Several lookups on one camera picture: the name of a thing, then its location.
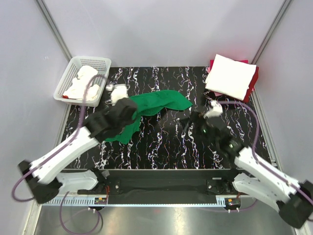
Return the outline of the green t shirt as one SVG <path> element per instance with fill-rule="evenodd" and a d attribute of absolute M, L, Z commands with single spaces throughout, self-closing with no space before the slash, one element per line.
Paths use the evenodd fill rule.
<path fill-rule="evenodd" d="M 133 115 L 134 123 L 127 125 L 123 132 L 113 138 L 107 138 L 105 142 L 118 141 L 127 144 L 132 135 L 139 131 L 142 116 L 154 116 L 163 108 L 184 111 L 192 107 L 192 103 L 181 93 L 174 90 L 162 90 L 152 93 L 131 96 L 130 100 L 137 104 L 137 113 Z"/>

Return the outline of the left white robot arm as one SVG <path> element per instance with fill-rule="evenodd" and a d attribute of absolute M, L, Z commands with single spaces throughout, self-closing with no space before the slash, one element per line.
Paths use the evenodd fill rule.
<path fill-rule="evenodd" d="M 20 172 L 37 203 L 47 203 L 60 193 L 102 193 L 107 179 L 99 170 L 64 173 L 63 169 L 89 149 L 121 134 L 134 123 L 136 113 L 137 104 L 122 98 L 114 106 L 84 117 L 78 129 L 48 154 L 32 162 L 20 162 Z"/>

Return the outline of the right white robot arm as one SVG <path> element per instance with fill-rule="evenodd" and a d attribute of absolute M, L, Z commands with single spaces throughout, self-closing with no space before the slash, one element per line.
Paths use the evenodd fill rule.
<path fill-rule="evenodd" d="M 194 134 L 213 144 L 233 168 L 243 170 L 222 181 L 224 192 L 233 194 L 237 191 L 256 198 L 272 207 L 295 229 L 301 229 L 306 222 L 312 221 L 312 182 L 300 182 L 259 157 L 252 147 L 230 134 L 218 115 L 192 112 L 180 123 L 184 130 L 192 127 Z"/>

